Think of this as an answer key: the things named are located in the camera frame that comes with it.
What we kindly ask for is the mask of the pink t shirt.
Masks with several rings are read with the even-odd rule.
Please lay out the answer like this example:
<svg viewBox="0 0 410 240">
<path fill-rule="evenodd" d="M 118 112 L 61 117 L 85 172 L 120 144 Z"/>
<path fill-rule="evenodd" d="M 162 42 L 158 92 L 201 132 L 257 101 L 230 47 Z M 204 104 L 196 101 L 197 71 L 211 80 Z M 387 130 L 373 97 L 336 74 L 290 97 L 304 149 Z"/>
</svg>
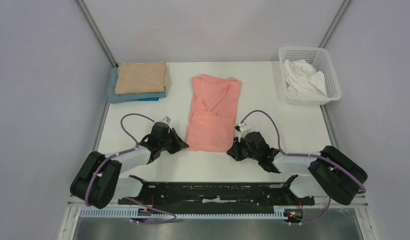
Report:
<svg viewBox="0 0 410 240">
<path fill-rule="evenodd" d="M 242 82 L 201 74 L 192 78 L 186 133 L 192 152 L 227 152 L 233 144 Z"/>
</svg>

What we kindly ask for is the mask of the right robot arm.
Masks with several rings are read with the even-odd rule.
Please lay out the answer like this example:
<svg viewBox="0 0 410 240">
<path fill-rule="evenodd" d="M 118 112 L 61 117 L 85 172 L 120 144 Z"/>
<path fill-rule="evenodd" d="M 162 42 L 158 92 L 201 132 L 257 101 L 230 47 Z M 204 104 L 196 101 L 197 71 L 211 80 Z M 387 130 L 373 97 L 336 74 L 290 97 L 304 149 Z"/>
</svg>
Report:
<svg viewBox="0 0 410 240">
<path fill-rule="evenodd" d="M 294 204 L 305 197 L 328 196 L 349 205 L 364 192 L 368 174 L 334 146 L 318 153 L 291 153 L 270 147 L 258 131 L 235 137 L 227 154 L 236 161 L 252 159 L 269 173 L 290 173 L 282 186 L 282 199 Z"/>
</svg>

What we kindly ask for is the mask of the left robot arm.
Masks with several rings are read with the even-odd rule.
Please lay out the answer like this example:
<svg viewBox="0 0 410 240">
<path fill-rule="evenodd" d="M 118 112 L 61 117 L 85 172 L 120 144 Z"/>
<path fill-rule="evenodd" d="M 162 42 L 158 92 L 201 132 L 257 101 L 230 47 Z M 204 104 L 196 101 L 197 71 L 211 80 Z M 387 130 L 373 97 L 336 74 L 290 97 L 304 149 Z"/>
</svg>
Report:
<svg viewBox="0 0 410 240">
<path fill-rule="evenodd" d="M 168 123 L 155 122 L 151 132 L 133 148 L 109 155 L 89 153 L 70 186 L 70 193 L 98 209 L 106 207 L 114 197 L 131 197 L 137 204 L 144 204 L 149 199 L 149 190 L 140 180 L 122 178 L 121 174 L 152 163 L 162 152 L 173 155 L 188 147 Z"/>
</svg>

